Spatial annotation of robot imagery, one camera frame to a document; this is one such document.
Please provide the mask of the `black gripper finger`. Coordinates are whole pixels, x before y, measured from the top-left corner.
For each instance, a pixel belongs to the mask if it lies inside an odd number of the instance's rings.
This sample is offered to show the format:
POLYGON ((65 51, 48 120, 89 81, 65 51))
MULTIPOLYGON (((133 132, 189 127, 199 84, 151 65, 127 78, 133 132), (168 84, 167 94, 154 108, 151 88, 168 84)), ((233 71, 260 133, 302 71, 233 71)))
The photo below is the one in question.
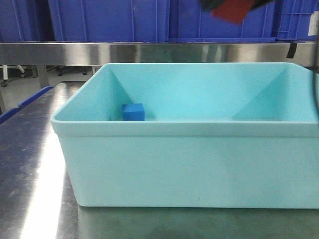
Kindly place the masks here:
MULTIPOLYGON (((254 0, 252 6, 250 7, 250 10, 256 9, 258 7, 261 7, 263 5, 268 4, 272 0, 254 0)), ((217 9, 222 3, 225 2, 225 0, 200 0, 202 9, 204 10, 215 10, 217 9)))

